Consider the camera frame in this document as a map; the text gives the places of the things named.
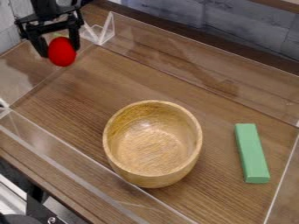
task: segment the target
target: green block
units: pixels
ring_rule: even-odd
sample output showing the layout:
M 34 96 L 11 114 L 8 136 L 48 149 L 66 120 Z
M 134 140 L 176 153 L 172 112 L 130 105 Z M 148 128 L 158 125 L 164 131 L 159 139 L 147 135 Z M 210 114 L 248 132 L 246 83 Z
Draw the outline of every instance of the green block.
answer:
M 235 126 L 238 150 L 247 183 L 264 184 L 270 180 L 267 161 L 254 123 L 238 123 Z

